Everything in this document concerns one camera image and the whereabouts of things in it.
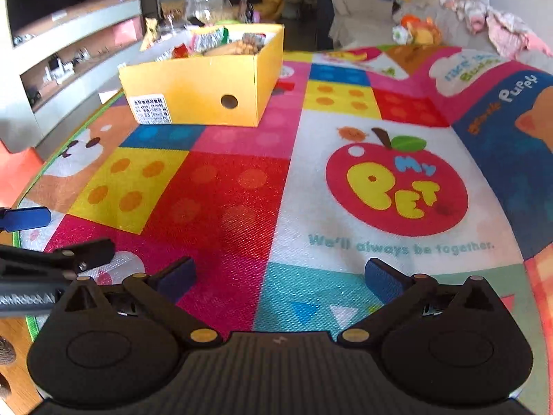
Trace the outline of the white tv cabinet shelf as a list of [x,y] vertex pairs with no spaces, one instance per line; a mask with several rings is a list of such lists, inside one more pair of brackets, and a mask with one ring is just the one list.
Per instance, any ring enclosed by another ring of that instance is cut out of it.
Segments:
[[140,0],[1,0],[1,139],[36,147],[138,53]]

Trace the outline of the green white snack packet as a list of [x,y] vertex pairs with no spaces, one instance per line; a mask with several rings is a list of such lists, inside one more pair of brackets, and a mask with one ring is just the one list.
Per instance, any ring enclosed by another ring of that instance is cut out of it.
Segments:
[[188,50],[195,54],[204,54],[229,43],[229,30],[220,27],[210,32],[194,34]]

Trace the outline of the grey sofa with clothes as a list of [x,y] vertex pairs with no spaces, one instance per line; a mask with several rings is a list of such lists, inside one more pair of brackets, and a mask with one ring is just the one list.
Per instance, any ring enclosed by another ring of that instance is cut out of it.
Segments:
[[499,29],[500,15],[519,18],[547,46],[552,45],[552,0],[332,0],[328,37],[337,50],[392,44],[402,17],[431,18],[442,43],[496,53],[486,23]]

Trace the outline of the colourful cartoon play mat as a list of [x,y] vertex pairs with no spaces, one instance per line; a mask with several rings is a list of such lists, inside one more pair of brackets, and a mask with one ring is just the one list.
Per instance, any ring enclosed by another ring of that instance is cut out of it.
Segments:
[[552,410],[552,75],[478,50],[288,53],[255,128],[142,126],[115,99],[21,200],[17,246],[98,237],[101,284],[181,256],[182,307],[222,334],[338,333],[382,302],[379,258],[447,283],[483,275],[534,354],[521,402]]

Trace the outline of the bread in clear bag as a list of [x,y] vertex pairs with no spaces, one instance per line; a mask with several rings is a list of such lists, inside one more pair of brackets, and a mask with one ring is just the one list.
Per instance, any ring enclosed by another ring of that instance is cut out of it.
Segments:
[[255,55],[259,48],[255,43],[248,43],[243,40],[235,41],[229,44],[221,45],[211,50],[207,50],[204,56],[223,56],[223,55]]

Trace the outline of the yellow cardboard box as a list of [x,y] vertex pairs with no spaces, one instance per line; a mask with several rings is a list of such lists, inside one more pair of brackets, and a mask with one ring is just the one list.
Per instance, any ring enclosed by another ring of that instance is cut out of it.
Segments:
[[[229,30],[229,43],[255,43],[258,54],[204,56],[188,50],[194,34],[220,27]],[[141,125],[255,128],[279,79],[283,44],[283,25],[193,27],[121,66],[119,81]]]

